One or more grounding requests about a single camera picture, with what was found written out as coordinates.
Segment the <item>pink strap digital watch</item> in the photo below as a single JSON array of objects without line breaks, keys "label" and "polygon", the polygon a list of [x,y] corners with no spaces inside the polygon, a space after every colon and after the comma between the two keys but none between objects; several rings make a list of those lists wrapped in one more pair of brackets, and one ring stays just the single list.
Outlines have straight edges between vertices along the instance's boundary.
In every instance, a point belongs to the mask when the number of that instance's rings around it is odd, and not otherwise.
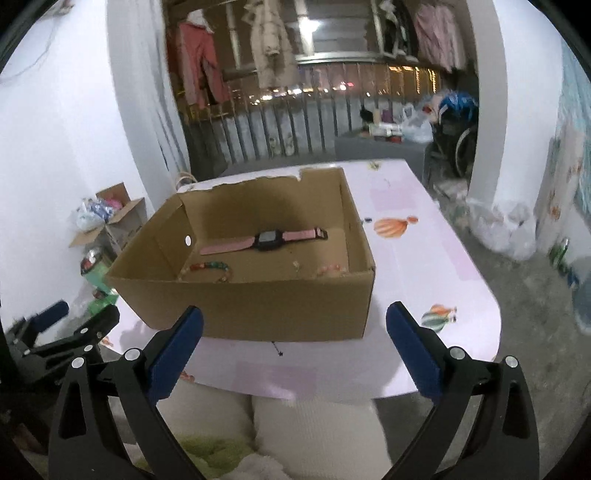
[{"label": "pink strap digital watch", "polygon": [[235,242],[205,246],[199,250],[202,256],[233,253],[255,249],[257,251],[276,250],[287,243],[304,242],[311,240],[328,240],[329,234],[320,227],[301,231],[269,230],[256,236],[236,240]]}]

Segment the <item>small open cardboard box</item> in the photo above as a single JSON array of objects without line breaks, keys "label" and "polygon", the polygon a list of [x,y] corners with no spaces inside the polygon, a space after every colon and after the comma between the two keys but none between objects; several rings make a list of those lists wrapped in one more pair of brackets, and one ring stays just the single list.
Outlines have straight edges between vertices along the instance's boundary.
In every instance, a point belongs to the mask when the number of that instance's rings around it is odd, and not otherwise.
[{"label": "small open cardboard box", "polygon": [[82,200],[73,213],[76,234],[69,247],[100,246],[117,256],[145,220],[145,199],[131,199],[125,184],[118,183]]}]

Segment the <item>brown cardboard box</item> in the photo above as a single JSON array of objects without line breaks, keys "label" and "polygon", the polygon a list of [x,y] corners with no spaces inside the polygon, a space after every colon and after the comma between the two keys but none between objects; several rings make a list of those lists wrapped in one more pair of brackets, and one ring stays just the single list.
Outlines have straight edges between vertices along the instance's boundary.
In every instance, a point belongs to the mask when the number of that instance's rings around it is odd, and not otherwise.
[{"label": "brown cardboard box", "polygon": [[[205,246],[269,230],[320,227],[328,240],[202,256]],[[341,168],[225,182],[171,196],[107,278],[150,328],[190,306],[209,338],[325,342],[363,337],[376,266]]]}]

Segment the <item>pink balloon pattern tablecloth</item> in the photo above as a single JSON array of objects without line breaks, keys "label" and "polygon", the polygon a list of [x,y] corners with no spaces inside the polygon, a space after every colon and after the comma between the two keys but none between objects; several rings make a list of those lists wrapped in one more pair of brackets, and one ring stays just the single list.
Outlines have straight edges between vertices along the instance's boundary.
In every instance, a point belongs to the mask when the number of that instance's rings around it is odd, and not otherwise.
[{"label": "pink balloon pattern tablecloth", "polygon": [[[435,201],[401,160],[287,167],[218,178],[225,182],[341,168],[375,261],[363,337],[325,342],[260,342],[205,335],[185,376],[214,388],[286,400],[353,401],[410,393],[415,386],[386,329],[388,307],[401,302],[417,320],[443,323],[442,340],[471,357],[493,359],[501,313],[484,278]],[[116,352],[141,348],[159,330],[147,326],[119,294],[120,320],[106,338]]]}]

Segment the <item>metal balcony railing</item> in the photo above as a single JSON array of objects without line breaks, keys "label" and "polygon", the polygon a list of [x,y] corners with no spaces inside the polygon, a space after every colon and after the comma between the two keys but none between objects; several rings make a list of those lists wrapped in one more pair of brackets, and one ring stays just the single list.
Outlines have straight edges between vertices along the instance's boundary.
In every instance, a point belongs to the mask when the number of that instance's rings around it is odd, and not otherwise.
[{"label": "metal balcony railing", "polygon": [[294,85],[263,89],[256,73],[228,78],[228,100],[189,109],[200,145],[228,165],[332,152],[363,125],[361,112],[401,117],[437,93],[442,75],[423,65],[332,62],[303,65]]}]

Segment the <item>hanging pink coat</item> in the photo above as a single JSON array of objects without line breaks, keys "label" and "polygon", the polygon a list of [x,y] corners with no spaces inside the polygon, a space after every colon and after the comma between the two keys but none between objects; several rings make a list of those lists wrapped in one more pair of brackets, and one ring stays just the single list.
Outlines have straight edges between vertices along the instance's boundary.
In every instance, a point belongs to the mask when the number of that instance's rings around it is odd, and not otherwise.
[{"label": "hanging pink coat", "polygon": [[228,102],[228,86],[223,80],[213,30],[204,16],[204,10],[189,12],[185,20],[178,24],[177,50],[187,104],[204,109]]}]

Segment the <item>wheelchair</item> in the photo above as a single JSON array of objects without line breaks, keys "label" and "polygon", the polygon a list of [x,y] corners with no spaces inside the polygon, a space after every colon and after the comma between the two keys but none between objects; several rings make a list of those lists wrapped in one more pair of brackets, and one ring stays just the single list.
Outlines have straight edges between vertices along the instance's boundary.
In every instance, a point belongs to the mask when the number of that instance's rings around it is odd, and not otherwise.
[{"label": "wheelchair", "polygon": [[432,100],[434,140],[459,178],[471,174],[477,146],[479,104],[469,93],[448,91]]}]

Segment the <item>grey low cabinet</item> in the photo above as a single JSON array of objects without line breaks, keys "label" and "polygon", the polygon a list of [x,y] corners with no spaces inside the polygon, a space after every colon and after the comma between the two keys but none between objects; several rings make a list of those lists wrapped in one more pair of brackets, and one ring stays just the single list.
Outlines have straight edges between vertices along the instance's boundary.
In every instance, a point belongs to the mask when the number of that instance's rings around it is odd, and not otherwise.
[{"label": "grey low cabinet", "polygon": [[415,176],[424,182],[427,163],[431,158],[432,143],[416,143],[362,136],[361,130],[353,130],[335,138],[335,158],[338,161],[404,160]]}]

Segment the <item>hanging beige coat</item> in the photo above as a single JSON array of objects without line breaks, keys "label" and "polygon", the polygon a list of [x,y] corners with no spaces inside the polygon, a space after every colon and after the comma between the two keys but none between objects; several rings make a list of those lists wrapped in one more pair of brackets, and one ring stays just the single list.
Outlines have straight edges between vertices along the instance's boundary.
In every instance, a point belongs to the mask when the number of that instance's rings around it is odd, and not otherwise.
[{"label": "hanging beige coat", "polygon": [[250,26],[250,47],[259,88],[296,86],[297,61],[281,18],[280,1],[247,1],[242,21]]}]

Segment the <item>white plastic bag on cabinet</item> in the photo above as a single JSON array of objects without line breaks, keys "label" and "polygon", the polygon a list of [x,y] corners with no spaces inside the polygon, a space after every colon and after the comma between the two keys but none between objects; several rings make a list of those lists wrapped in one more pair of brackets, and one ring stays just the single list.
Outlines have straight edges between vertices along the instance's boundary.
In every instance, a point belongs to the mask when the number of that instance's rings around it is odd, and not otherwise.
[{"label": "white plastic bag on cabinet", "polygon": [[402,135],[405,141],[430,144],[434,140],[430,116],[423,110],[417,110],[412,103],[402,109]]}]

